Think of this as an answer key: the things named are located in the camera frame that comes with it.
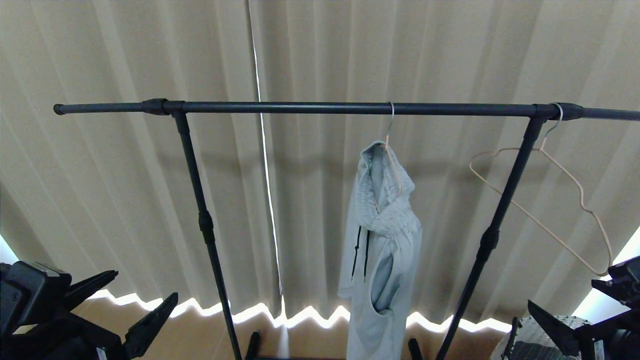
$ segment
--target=wire hanger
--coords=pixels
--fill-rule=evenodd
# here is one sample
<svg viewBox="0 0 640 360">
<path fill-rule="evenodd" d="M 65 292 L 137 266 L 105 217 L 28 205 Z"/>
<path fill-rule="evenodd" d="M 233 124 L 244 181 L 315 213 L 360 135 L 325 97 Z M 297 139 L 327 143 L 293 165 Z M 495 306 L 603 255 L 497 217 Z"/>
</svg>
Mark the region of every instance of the wire hanger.
<svg viewBox="0 0 640 360">
<path fill-rule="evenodd" d="M 391 125 L 394 124 L 394 118 L 396 117 L 396 108 L 394 107 L 394 103 L 389 102 L 391 104 L 391 122 L 389 122 L 389 126 L 387 127 L 387 136 L 385 137 L 385 150 L 387 150 L 387 156 L 389 157 L 389 162 L 391 162 L 391 167 L 394 169 L 394 174 L 396 175 L 396 181 L 398 183 L 398 196 L 402 194 L 402 182 L 400 181 L 400 173 L 396 168 L 396 162 L 391 157 L 391 152 L 389 151 L 389 131 L 391 131 Z"/>
<path fill-rule="evenodd" d="M 558 127 L 558 125 L 560 125 L 560 121 L 562 121 L 563 119 L 563 109 L 562 106 L 560 106 L 560 104 L 553 102 L 553 105 L 556 105 L 558 107 L 558 109 L 560 110 L 560 116 L 556 122 L 556 124 L 549 129 L 546 133 L 545 133 L 545 137 L 542 139 L 542 144 L 540 145 L 539 148 L 537 149 L 533 149 L 532 151 L 537 151 L 538 153 L 544 155 L 547 159 L 549 159 L 555 166 L 557 166 L 558 168 L 560 168 L 560 170 L 562 170 L 562 172 L 564 172 L 577 186 L 578 189 L 580 190 L 580 207 L 582 208 L 583 211 L 591 214 L 591 216 L 596 220 L 596 222 L 598 223 L 598 227 L 600 228 L 600 232 L 602 233 L 602 238 L 604 239 L 604 243 L 605 245 L 607 245 L 607 255 L 609 257 L 609 262 L 607 265 L 607 269 L 612 266 L 612 261 L 613 261 L 613 253 L 611 250 L 611 243 L 609 242 L 609 237 L 607 236 L 607 233 L 604 229 L 604 227 L 602 226 L 602 222 L 600 221 L 600 218 L 598 217 L 598 215 L 596 215 L 592 210 L 587 209 L 584 205 L 584 189 L 582 188 L 582 185 L 580 184 L 580 182 L 573 176 L 571 175 L 571 173 L 569 173 L 569 171 L 567 171 L 567 169 L 565 169 L 562 165 L 560 165 L 560 163 L 558 163 L 556 161 L 556 159 L 554 159 L 551 155 L 549 155 L 549 153 L 547 153 L 545 151 L 545 143 L 547 142 L 547 136 L 549 135 L 549 133 L 551 133 L 551 131 L 553 131 L 555 128 Z M 506 151 L 506 150 L 520 150 L 519 147 L 506 147 L 503 149 L 498 150 L 497 152 L 493 153 L 490 151 L 483 151 L 480 152 L 479 154 L 474 155 L 473 158 L 471 158 L 471 162 L 469 162 L 469 169 L 471 169 L 471 171 L 480 178 L 480 180 L 484 181 L 485 184 L 487 184 L 490 188 L 494 189 L 497 193 L 502 195 L 502 191 L 498 190 L 498 188 L 496 188 L 494 185 L 490 184 L 485 178 L 483 178 L 480 174 L 478 174 L 474 168 L 473 168 L 473 161 L 475 158 L 477 158 L 480 155 L 484 155 L 484 154 L 491 154 L 492 158 L 495 158 L 496 156 L 498 156 L 502 151 Z M 531 215 L 527 210 L 525 210 L 521 205 L 519 205 L 517 202 L 511 200 L 511 203 L 514 204 L 515 206 L 518 207 L 518 209 L 522 210 L 522 212 L 524 212 L 529 218 L 531 218 L 531 220 L 533 220 L 534 222 L 536 222 L 536 224 L 538 224 L 542 229 L 544 229 L 549 235 L 551 235 L 551 237 L 553 237 L 553 239 L 555 239 L 557 242 L 560 243 L 560 245 L 562 245 L 565 249 L 569 250 L 569 252 L 571 252 L 573 254 L 573 256 L 575 256 L 576 259 L 578 259 L 584 266 L 586 266 L 591 272 L 593 272 L 594 274 L 598 275 L 598 276 L 605 276 L 607 275 L 608 271 L 605 270 L 604 272 L 598 272 L 597 270 L 595 270 L 591 265 L 589 265 L 580 255 L 578 255 L 575 251 L 573 251 L 573 249 L 571 249 L 569 247 L 569 245 L 567 245 L 563 240 L 560 240 L 560 238 L 558 236 L 556 236 L 551 230 L 549 230 L 548 227 L 544 226 L 537 218 L 535 218 L 533 215 Z"/>
</svg>

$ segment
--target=hoodie sleeve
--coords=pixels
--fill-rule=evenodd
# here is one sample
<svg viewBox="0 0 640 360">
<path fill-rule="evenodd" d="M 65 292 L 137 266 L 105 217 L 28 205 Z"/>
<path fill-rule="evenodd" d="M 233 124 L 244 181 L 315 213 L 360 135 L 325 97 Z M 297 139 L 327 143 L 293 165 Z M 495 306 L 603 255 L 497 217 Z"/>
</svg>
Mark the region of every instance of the hoodie sleeve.
<svg viewBox="0 0 640 360">
<path fill-rule="evenodd" d="M 344 230 L 344 241 L 342 242 L 342 261 L 340 263 L 340 282 L 338 285 L 338 296 L 351 301 L 353 296 L 353 262 L 356 256 L 356 241 L 358 236 L 358 220 L 356 218 L 356 186 L 358 184 L 358 175 L 353 181 L 351 189 L 351 198 L 349 200 L 349 209 L 347 210 L 346 228 Z"/>
</svg>

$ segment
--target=hanger hook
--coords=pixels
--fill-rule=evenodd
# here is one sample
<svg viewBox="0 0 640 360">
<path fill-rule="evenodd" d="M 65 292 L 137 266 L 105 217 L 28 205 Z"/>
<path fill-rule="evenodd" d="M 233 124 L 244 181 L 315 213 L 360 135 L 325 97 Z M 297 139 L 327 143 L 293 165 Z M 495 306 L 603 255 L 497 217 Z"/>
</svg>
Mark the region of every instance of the hanger hook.
<svg viewBox="0 0 640 360">
<path fill-rule="evenodd" d="M 391 105 L 391 122 L 389 123 L 389 126 L 387 128 L 387 140 L 389 139 L 389 132 L 391 131 L 391 125 L 394 124 L 394 118 L 396 117 L 396 108 L 394 107 L 394 103 L 389 101 L 389 104 Z"/>
<path fill-rule="evenodd" d="M 560 125 L 560 121 L 562 121 L 564 117 L 564 111 L 562 110 L 562 105 L 558 104 L 557 102 L 552 102 L 551 105 L 556 105 L 558 107 L 558 110 L 560 110 L 560 117 L 558 117 L 558 121 L 556 122 L 556 124 L 551 129 L 547 130 L 547 132 L 545 133 L 545 138 L 549 135 L 551 131 L 553 131 L 555 128 L 558 127 L 558 125 Z"/>
</svg>

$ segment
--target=hoodie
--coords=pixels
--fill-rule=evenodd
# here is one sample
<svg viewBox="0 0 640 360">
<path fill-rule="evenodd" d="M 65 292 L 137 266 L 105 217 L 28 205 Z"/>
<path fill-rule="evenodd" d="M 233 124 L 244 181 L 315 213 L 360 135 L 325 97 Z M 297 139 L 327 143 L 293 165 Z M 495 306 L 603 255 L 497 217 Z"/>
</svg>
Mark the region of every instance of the hoodie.
<svg viewBox="0 0 640 360">
<path fill-rule="evenodd" d="M 400 359 L 419 260 L 415 186 L 385 146 L 362 151 L 349 202 L 338 289 L 351 301 L 347 360 Z"/>
</svg>

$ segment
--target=black metal pole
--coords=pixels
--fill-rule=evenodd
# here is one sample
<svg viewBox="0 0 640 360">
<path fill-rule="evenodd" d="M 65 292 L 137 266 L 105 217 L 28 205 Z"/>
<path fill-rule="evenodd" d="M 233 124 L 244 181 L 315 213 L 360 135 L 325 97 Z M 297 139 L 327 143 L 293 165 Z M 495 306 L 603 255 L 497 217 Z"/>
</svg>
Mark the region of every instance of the black metal pole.
<svg viewBox="0 0 640 360">
<path fill-rule="evenodd" d="M 209 211 L 207 211 L 207 203 L 204 200 L 202 183 L 200 182 L 200 174 L 198 173 L 198 163 L 196 162 L 196 156 L 193 152 L 193 144 L 191 143 L 191 135 L 189 134 L 187 115 L 185 113 L 175 112 L 172 113 L 172 116 L 178 126 L 178 132 L 180 133 L 180 139 L 182 140 L 182 148 L 184 149 L 184 156 L 187 159 L 189 176 L 191 177 L 191 184 L 193 185 L 193 193 L 195 194 L 196 203 L 198 204 L 198 224 L 200 225 L 202 237 L 204 238 L 204 242 L 207 244 L 207 250 L 209 251 L 209 260 L 211 261 L 213 275 L 216 279 L 218 295 L 220 296 L 220 302 L 222 304 L 222 313 L 225 316 L 227 331 L 229 332 L 229 339 L 231 340 L 231 348 L 234 351 L 234 358 L 236 360 L 242 360 L 242 353 L 240 353 L 240 345 L 238 344 L 236 329 L 234 327 L 233 319 L 231 318 L 231 308 L 227 297 L 227 288 L 225 287 L 225 280 L 222 276 L 222 267 L 220 267 L 218 251 L 216 250 L 216 237 L 213 233 L 213 219 L 211 218 Z"/>
<path fill-rule="evenodd" d="M 640 121 L 640 111 L 583 108 L 561 102 L 563 120 L 581 117 Z M 429 104 L 394 103 L 396 115 L 457 115 L 494 117 L 544 117 L 557 119 L 554 104 Z M 143 102 L 112 104 L 56 104 L 58 115 L 68 113 L 144 112 L 156 115 L 183 113 L 299 113 L 299 114 L 354 114 L 390 115 L 388 102 L 186 102 L 151 99 Z"/>
<path fill-rule="evenodd" d="M 504 220 L 504 215 L 507 213 L 507 209 L 509 208 L 509 204 L 511 203 L 513 194 L 516 191 L 516 187 L 518 187 L 518 182 L 520 182 L 520 177 L 522 177 L 522 172 L 527 165 L 527 160 L 529 159 L 529 155 L 531 154 L 533 145 L 538 139 L 538 136 L 540 135 L 540 129 L 542 129 L 542 124 L 544 124 L 545 121 L 546 119 L 544 117 L 534 117 L 529 120 L 529 125 L 525 130 L 522 145 L 520 146 L 520 150 L 518 151 L 518 156 L 513 163 L 513 168 L 511 169 L 507 184 L 504 187 L 504 192 L 500 197 L 500 202 L 498 202 L 498 207 L 496 208 L 495 214 L 493 215 L 493 220 L 491 221 L 489 228 L 487 228 L 487 230 L 482 235 L 482 238 L 480 240 L 480 248 L 478 249 L 478 252 L 476 254 L 476 262 L 471 269 L 471 274 L 469 274 L 465 289 L 462 291 L 460 301 L 458 302 L 458 308 L 456 309 L 456 313 L 451 320 L 451 325 L 449 326 L 447 335 L 445 336 L 442 342 L 442 346 L 438 351 L 436 360 L 444 360 L 445 356 L 447 355 L 447 351 L 451 346 L 453 337 L 458 330 L 460 320 L 462 319 L 469 300 L 471 299 L 471 295 L 476 288 L 476 284 L 478 282 L 478 279 L 480 278 L 480 274 L 482 273 L 484 264 L 487 262 L 487 260 L 489 260 L 491 251 L 493 251 L 498 245 L 500 225 L 502 224 L 502 220 Z"/>
</svg>

